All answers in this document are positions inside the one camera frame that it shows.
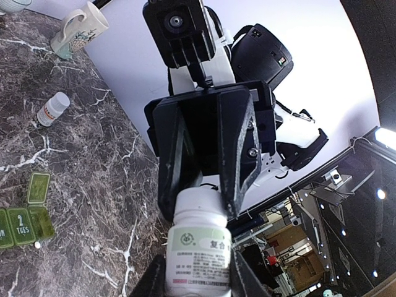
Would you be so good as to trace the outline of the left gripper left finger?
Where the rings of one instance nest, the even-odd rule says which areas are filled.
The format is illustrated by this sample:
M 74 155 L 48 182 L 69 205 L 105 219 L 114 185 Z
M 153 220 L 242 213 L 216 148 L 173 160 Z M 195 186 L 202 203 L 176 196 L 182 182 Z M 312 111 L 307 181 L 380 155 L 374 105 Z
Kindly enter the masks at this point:
M 129 297 L 165 296 L 165 270 L 166 260 L 164 255 L 156 255 Z

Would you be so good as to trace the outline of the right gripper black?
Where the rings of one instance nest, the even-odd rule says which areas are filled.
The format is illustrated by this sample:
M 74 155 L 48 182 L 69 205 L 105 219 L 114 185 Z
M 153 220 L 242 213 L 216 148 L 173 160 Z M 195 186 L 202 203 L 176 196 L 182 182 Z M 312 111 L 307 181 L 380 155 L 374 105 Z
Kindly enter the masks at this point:
M 257 113 L 272 107 L 261 81 L 242 82 L 152 100 L 145 107 L 148 136 L 159 158 L 158 206 L 172 222 L 178 194 L 219 175 L 229 219 L 261 171 Z

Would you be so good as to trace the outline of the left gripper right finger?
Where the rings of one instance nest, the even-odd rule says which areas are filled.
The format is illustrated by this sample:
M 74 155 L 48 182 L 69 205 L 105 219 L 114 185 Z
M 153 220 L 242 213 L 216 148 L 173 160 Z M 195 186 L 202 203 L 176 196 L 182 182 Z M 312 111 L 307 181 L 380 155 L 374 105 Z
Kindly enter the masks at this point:
M 230 288 L 234 297 L 275 296 L 273 289 L 261 284 L 239 251 L 231 251 Z

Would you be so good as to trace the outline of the white pill bottle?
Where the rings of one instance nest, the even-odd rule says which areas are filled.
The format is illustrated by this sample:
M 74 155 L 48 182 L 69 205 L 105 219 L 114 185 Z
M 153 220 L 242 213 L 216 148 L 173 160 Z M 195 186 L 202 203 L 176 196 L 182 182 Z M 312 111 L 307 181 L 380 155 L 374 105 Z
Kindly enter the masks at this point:
M 65 93 L 57 92 L 37 112 L 37 121 L 44 127 L 50 127 L 69 106 L 69 97 Z
M 219 192 L 181 191 L 168 232 L 166 296 L 231 296 L 231 233 Z

